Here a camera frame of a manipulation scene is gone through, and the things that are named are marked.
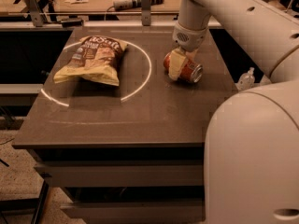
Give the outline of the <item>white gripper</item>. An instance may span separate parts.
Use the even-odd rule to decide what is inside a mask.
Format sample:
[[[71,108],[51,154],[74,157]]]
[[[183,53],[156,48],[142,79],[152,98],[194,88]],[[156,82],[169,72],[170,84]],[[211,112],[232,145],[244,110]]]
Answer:
[[[169,55],[168,75],[172,80],[177,80],[188,59],[194,61],[198,48],[206,37],[207,28],[191,30],[184,28],[177,21],[174,26],[173,40],[179,45]]]

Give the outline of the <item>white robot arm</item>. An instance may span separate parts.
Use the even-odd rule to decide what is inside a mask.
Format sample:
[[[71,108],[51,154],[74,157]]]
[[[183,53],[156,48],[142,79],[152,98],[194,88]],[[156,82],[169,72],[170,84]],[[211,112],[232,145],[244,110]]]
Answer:
[[[298,23],[262,0],[181,0],[173,57],[199,48],[211,18],[270,82],[244,73],[208,124],[206,224],[299,224]]]

